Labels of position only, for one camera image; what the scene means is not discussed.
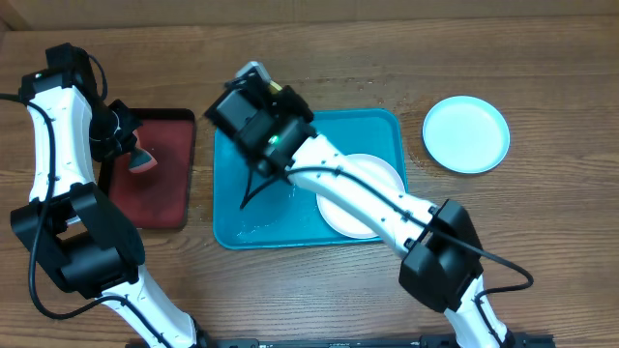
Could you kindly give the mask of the orange sponge with green scourer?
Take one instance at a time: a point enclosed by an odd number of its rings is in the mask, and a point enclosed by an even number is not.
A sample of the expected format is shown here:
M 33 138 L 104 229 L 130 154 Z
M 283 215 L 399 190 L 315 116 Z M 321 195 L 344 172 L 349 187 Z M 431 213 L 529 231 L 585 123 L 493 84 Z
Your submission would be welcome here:
M 135 137 L 135 144 L 130 151 L 129 171 L 137 174 L 153 169 L 158 162 L 148 151 L 142 148 L 137 130 L 133 131 L 133 136 Z

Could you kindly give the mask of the light blue plate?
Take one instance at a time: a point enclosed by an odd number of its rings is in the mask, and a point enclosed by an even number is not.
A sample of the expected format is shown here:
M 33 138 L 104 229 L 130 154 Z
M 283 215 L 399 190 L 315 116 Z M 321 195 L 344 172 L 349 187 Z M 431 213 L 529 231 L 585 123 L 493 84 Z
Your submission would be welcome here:
M 492 104 L 471 96 L 453 96 L 427 113 L 422 138 L 428 154 L 460 174 L 482 174 L 507 156 L 509 125 Z

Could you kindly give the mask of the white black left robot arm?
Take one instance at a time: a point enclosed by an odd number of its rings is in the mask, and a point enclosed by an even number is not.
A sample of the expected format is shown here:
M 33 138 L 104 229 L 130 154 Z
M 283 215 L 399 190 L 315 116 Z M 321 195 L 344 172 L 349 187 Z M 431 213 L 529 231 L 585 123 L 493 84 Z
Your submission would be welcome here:
M 143 161 L 140 122 L 121 102 L 106 104 L 97 59 L 62 43 L 46 50 L 47 67 L 26 74 L 12 101 L 34 127 L 35 175 L 27 205 L 11 227 L 28 249 L 28 290 L 52 320 L 106 305 L 145 347 L 209 347 L 196 321 L 152 278 L 138 231 L 97 184 L 93 164 L 130 154 Z

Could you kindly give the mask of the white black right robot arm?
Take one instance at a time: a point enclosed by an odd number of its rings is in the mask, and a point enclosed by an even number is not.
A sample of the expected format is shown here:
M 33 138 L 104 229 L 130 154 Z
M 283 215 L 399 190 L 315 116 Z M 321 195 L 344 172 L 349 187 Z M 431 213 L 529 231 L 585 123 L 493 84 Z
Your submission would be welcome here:
M 459 203 L 436 205 L 372 178 L 312 126 L 312 111 L 289 86 L 228 84 L 204 115 L 269 182 L 323 196 L 376 233 L 401 260 L 400 286 L 447 317 L 459 346 L 516 346 L 489 303 L 481 260 L 517 266 L 483 249 Z

